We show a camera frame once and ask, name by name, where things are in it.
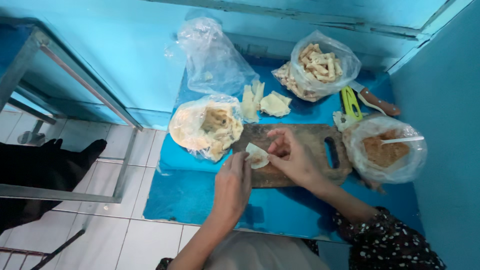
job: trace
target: white plastic spoon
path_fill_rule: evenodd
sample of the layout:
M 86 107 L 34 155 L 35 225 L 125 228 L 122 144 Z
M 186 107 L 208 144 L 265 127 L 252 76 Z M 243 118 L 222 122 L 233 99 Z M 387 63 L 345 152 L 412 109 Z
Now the white plastic spoon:
M 392 144 L 392 143 L 403 143 L 403 142 L 411 142 L 411 141 L 419 141 L 425 139 L 423 136 L 417 137 L 408 137 L 408 138 L 401 138 L 401 139 L 392 139 L 392 140 L 382 140 L 382 144 Z

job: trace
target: hand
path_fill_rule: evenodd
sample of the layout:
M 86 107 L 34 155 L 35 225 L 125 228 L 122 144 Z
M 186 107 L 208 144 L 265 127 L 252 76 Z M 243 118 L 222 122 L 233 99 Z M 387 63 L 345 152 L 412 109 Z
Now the hand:
M 235 227 L 252 191 L 252 168 L 246 152 L 231 155 L 215 177 L 215 198 L 211 216 Z
M 288 128 L 277 128 L 267 133 L 278 135 L 268 148 L 268 160 L 297 185 L 310 191 L 319 184 L 330 184 L 317 168 L 309 147 L 302 145 Z

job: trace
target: patterned clothing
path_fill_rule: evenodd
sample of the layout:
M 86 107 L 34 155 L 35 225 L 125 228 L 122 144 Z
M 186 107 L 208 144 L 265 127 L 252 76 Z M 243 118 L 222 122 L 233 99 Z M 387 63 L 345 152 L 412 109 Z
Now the patterned clothing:
M 380 214 L 366 223 L 351 224 L 340 213 L 333 217 L 340 236 L 352 245 L 348 260 L 350 270 L 446 269 L 421 234 L 392 216 L 387 209 L 377 209 Z M 309 239 L 303 241 L 318 255 L 316 242 Z M 166 270 L 172 260 L 162 259 L 156 270 Z

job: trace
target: knife handle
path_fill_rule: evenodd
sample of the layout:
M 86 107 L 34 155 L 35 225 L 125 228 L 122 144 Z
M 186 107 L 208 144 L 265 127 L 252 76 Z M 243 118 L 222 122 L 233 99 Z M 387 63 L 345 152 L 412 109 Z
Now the knife handle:
M 358 96 L 361 99 L 361 101 L 365 103 L 365 105 L 377 110 L 380 109 L 379 111 L 383 112 L 388 116 L 396 116 L 401 113 L 400 109 L 397 106 L 390 104 L 384 100 L 378 99 L 366 87 L 359 92 Z

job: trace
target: plastic bag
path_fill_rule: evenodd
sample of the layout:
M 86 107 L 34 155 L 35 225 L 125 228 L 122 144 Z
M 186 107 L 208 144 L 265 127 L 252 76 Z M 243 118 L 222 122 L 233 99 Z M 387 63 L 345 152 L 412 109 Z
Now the plastic bag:
M 187 55 L 190 90 L 234 95 L 260 78 L 213 19 L 186 21 L 178 31 L 178 42 Z
M 340 59 L 343 74 L 338 76 L 335 81 L 323 83 L 312 76 L 310 78 L 307 76 L 303 63 L 299 61 L 299 55 L 311 43 L 318 44 L 323 53 L 333 52 Z M 315 102 L 325 96 L 335 94 L 347 86 L 357 78 L 360 68 L 360 60 L 349 47 L 315 30 L 295 45 L 290 56 L 290 62 L 272 71 L 272 73 L 282 85 L 287 86 L 287 89 L 297 97 Z
M 425 140 L 404 142 L 408 146 L 408 154 L 387 168 L 368 159 L 363 140 L 391 130 L 395 131 L 397 138 L 421 136 L 409 124 L 382 114 L 365 117 L 343 132 L 348 159 L 361 177 L 380 183 L 401 184 L 413 181 L 419 175 L 427 158 Z
M 228 95 L 209 95 L 181 104 L 168 131 L 188 152 L 219 161 L 243 131 L 240 102 Z

